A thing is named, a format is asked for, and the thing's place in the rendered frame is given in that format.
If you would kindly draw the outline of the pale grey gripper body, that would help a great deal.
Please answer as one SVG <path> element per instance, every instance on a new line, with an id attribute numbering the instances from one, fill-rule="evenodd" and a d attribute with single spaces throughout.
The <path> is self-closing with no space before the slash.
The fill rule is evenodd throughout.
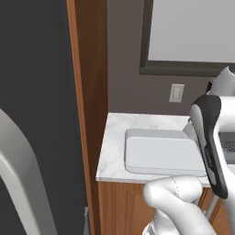
<path id="1" fill-rule="evenodd" d="M 183 132 L 190 140 L 197 142 L 196 130 L 195 130 L 191 120 L 187 121 L 187 123 L 183 129 Z"/>

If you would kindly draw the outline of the white rectangular tupperware container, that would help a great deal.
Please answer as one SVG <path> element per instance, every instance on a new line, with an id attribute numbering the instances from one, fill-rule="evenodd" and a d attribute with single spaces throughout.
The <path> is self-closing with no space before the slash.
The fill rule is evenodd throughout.
<path id="1" fill-rule="evenodd" d="M 127 129 L 124 165 L 130 173 L 206 175 L 196 143 L 181 130 Z"/>

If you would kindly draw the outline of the brown wooden counter cabinet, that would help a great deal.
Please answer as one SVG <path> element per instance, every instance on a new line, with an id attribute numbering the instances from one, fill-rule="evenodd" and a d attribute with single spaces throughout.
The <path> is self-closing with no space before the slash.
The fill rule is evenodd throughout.
<path id="1" fill-rule="evenodd" d="M 141 235 L 151 221 L 154 209 L 143 200 L 143 184 L 98 182 L 101 235 Z M 203 188 L 199 206 L 207 210 L 212 197 L 208 187 Z M 221 199 L 209 219 L 218 235 L 231 235 L 229 217 Z"/>

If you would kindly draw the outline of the dark grey fridge door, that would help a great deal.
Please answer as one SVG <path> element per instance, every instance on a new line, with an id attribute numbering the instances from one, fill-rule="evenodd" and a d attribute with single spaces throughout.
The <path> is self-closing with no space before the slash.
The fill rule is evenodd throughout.
<path id="1" fill-rule="evenodd" d="M 0 0 L 0 108 L 36 154 L 58 235 L 84 235 L 84 163 L 65 0 Z"/>

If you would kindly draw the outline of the dark framed window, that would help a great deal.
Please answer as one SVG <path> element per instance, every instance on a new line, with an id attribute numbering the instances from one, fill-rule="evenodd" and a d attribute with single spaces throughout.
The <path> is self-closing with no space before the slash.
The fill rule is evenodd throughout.
<path id="1" fill-rule="evenodd" d="M 235 72 L 235 0 L 144 0 L 140 73 Z"/>

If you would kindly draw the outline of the brown wooden side panel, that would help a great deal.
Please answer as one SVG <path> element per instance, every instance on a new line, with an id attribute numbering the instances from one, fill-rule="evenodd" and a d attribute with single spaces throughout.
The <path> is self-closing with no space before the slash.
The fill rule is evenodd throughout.
<path id="1" fill-rule="evenodd" d="M 91 235 L 101 235 L 95 180 L 106 126 L 107 0 L 66 0 Z"/>

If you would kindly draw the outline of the white wall outlet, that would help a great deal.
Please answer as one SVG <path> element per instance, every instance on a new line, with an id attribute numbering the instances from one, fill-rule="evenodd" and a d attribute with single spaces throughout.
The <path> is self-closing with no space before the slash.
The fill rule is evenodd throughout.
<path id="1" fill-rule="evenodd" d="M 172 84 L 170 92 L 170 103 L 181 103 L 185 86 L 183 84 Z"/>

